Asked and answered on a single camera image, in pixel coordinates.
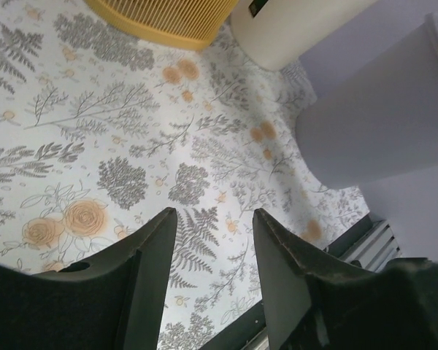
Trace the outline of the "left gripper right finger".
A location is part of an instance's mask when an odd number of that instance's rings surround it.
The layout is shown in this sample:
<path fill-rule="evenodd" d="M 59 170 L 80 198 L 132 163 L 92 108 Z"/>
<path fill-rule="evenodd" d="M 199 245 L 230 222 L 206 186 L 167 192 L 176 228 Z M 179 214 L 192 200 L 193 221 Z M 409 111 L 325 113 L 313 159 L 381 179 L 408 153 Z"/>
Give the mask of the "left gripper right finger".
<path fill-rule="evenodd" d="M 263 209 L 253 237 L 271 349 L 438 349 L 438 263 L 396 258 L 371 272 Z"/>

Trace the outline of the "yellow mesh basket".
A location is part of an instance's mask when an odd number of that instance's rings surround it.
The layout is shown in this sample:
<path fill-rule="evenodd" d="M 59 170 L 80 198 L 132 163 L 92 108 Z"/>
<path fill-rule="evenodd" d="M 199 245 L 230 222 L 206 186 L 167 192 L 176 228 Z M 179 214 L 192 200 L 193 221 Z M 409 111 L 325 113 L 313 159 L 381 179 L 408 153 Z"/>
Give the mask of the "yellow mesh basket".
<path fill-rule="evenodd" d="M 116 29 L 184 50 L 210 46 L 237 0 L 89 0 L 86 4 Z"/>

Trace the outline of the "cream white bin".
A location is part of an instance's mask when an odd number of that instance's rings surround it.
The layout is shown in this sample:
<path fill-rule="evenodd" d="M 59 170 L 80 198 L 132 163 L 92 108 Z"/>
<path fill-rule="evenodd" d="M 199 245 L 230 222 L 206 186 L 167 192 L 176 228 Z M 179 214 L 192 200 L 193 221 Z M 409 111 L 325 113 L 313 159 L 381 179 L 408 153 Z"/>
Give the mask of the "cream white bin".
<path fill-rule="evenodd" d="M 279 71 L 372 6 L 372 0 L 240 1 L 231 31 L 261 68 Z"/>

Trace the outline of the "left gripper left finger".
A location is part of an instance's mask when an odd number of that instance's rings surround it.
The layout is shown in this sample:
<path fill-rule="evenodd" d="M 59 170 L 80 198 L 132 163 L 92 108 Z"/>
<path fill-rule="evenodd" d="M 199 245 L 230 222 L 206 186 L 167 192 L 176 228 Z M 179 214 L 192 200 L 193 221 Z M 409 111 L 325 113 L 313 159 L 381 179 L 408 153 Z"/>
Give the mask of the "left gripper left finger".
<path fill-rule="evenodd" d="M 60 271 L 0 265 L 0 349 L 154 349 L 176 231 L 167 208 Z"/>

